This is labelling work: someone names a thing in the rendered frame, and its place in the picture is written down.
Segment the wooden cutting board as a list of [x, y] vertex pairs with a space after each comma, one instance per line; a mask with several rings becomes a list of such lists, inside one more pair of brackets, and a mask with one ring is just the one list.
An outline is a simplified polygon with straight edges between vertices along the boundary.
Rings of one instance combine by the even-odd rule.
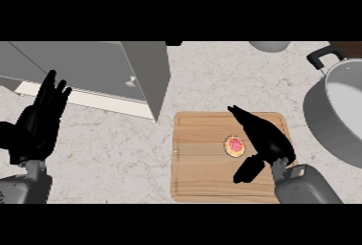
[[[229, 136], [240, 137], [245, 153], [226, 154]], [[229, 112], [180, 112], [174, 117], [171, 196], [177, 202], [277, 203], [270, 167], [249, 184], [234, 184], [233, 174], [255, 154], [242, 126]]]

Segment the grey cabinet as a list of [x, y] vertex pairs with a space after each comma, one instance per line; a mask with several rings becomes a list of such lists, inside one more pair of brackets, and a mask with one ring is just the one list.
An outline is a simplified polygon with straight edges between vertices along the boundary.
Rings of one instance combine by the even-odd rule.
[[0, 86], [33, 96], [48, 71], [72, 88], [72, 104], [153, 118], [119, 43], [0, 41]]

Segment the grey metal pot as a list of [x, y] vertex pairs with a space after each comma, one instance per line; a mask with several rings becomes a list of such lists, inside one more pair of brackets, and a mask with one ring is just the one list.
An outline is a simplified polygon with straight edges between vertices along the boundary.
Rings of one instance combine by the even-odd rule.
[[329, 153], [362, 168], [362, 58], [347, 58], [330, 44], [307, 61], [322, 73], [302, 102], [310, 132]]

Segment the pale grey round object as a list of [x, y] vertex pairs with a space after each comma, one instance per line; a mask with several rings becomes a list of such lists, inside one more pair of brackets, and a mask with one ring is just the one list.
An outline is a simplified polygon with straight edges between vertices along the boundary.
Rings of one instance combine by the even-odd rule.
[[279, 53], [289, 45], [288, 41], [249, 41], [249, 45], [261, 52]]

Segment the grey cabinet door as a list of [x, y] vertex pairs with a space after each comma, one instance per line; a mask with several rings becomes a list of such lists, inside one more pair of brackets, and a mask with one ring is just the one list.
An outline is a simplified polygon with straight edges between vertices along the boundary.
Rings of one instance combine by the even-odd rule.
[[158, 121], [171, 78], [165, 42], [122, 41], [121, 47], [147, 101], [152, 118]]

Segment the pink frosted cupcake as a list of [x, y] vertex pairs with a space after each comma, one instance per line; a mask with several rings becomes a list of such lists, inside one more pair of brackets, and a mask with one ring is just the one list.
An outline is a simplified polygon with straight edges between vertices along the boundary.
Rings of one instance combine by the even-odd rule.
[[245, 153], [245, 144], [242, 138], [230, 135], [223, 143], [224, 152], [230, 157], [239, 158]]

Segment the dark brown object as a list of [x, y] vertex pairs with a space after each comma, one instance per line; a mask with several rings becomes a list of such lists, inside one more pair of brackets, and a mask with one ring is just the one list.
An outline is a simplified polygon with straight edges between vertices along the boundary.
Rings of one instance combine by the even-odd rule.
[[362, 58], [362, 41], [330, 41], [345, 52], [348, 58]]

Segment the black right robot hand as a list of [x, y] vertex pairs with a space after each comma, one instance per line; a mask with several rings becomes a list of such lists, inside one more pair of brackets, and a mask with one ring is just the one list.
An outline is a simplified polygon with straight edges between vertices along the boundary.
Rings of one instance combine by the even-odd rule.
[[249, 183], [264, 168], [264, 163], [271, 164], [280, 160], [280, 165], [286, 167], [295, 160], [292, 144], [277, 127], [264, 119], [254, 116], [236, 105], [227, 110], [243, 127], [248, 140], [257, 154], [245, 158], [236, 173], [233, 183]]

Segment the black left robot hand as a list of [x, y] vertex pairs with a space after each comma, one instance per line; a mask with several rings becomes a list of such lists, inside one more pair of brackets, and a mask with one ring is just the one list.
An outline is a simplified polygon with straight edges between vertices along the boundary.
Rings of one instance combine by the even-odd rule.
[[54, 148], [60, 117], [72, 88], [66, 81], [54, 83], [48, 71], [33, 103], [25, 107], [16, 123], [0, 122], [0, 148], [8, 150], [10, 164], [44, 161]]

